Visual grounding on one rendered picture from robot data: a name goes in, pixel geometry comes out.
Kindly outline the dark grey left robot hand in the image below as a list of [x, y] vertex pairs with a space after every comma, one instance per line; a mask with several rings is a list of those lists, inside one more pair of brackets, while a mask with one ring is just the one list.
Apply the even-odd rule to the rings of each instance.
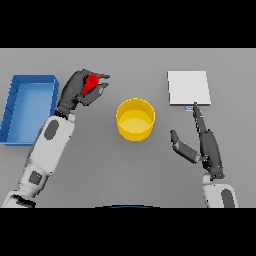
[[90, 75], [95, 75], [99, 79], [108, 79], [109, 75], [89, 71], [87, 69], [76, 71], [64, 86], [59, 102], [57, 104], [55, 115], [68, 118], [72, 110], [81, 103], [83, 106], [89, 106], [99, 98], [108, 83], [97, 83], [94, 88], [90, 89], [85, 95], [82, 95], [86, 79]]

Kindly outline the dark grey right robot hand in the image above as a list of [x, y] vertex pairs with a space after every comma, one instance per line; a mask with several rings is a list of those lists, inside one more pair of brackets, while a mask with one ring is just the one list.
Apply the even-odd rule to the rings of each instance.
[[202, 163], [203, 168], [210, 174], [210, 180], [223, 179], [221, 154], [214, 133], [205, 125], [203, 115], [197, 103], [193, 105], [193, 117], [199, 136], [200, 152], [189, 147], [179, 139], [175, 130], [170, 131], [173, 150], [192, 164]]

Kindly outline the red beaker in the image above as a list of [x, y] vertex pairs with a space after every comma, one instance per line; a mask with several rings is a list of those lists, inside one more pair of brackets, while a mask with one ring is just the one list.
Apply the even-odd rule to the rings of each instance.
[[90, 74], [86, 77], [84, 82], [84, 88], [82, 90], [82, 96], [85, 96], [88, 92], [90, 92], [94, 87], [96, 87], [99, 83], [99, 77], [95, 74]]

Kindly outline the pale square measuring scale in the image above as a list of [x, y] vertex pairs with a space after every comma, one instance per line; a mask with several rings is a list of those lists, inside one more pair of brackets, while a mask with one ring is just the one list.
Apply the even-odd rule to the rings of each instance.
[[205, 71], [168, 71], [169, 104], [171, 106], [210, 106], [210, 91]]

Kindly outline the yellow bowl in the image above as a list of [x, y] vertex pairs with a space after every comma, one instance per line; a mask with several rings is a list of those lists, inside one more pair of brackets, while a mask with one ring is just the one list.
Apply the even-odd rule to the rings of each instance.
[[145, 140], [152, 133], [155, 110], [141, 98], [130, 98], [122, 102], [116, 111], [116, 126], [119, 134], [130, 142]]

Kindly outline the blue tray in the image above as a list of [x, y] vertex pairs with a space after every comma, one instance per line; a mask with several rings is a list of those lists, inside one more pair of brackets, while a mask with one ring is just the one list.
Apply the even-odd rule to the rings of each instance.
[[0, 144], [31, 146], [54, 114], [58, 88], [55, 75], [13, 75], [0, 122]]

